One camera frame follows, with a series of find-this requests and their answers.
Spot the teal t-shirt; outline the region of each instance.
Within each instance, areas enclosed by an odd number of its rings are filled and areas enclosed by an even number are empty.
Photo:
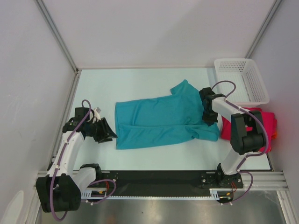
[[[199,91],[184,80],[170,96],[116,103],[116,149],[178,144],[192,139],[217,141],[216,124],[202,121]]]

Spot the black clamp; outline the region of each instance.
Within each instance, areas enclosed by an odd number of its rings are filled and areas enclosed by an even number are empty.
[[[209,126],[218,122],[218,113],[212,110],[212,100],[218,97],[225,97],[223,94],[215,94],[211,87],[203,88],[199,91],[200,99],[204,107],[204,112],[202,114],[202,120]]]

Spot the metal corner post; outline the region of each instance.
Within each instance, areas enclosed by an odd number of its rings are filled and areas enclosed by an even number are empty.
[[[75,65],[75,62],[69,52],[69,50],[67,49],[65,42],[63,41],[49,11],[47,10],[47,7],[45,5],[45,3],[43,2],[43,0],[35,0],[37,7],[39,8],[41,14],[43,15],[45,21],[47,22],[51,32],[53,33],[60,49],[62,50],[63,54],[65,55],[68,63],[70,64],[71,68],[74,70],[74,72],[77,72],[78,69]]]
[[[263,35],[265,34],[266,29],[268,28],[269,24],[271,23],[271,21],[274,18],[274,15],[276,14],[276,12],[278,11],[279,7],[281,6],[282,2],[284,0],[275,0],[275,2],[273,3],[270,11],[268,12],[265,20],[262,23],[262,26],[260,27],[257,35],[255,36],[245,58],[251,58],[254,51],[256,50],[259,42],[261,41]]]

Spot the t-shirt sleeve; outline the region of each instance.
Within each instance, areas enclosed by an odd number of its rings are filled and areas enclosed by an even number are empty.
[[[170,89],[172,95],[182,95],[182,94],[198,94],[199,91],[194,88],[187,80],[184,80],[177,86]]]

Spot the gray floor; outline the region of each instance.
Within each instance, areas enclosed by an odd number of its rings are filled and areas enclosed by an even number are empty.
[[[56,223],[41,212],[37,224]],[[285,224],[275,191],[250,192],[233,206],[216,201],[107,200],[81,204],[69,212],[64,224]]]

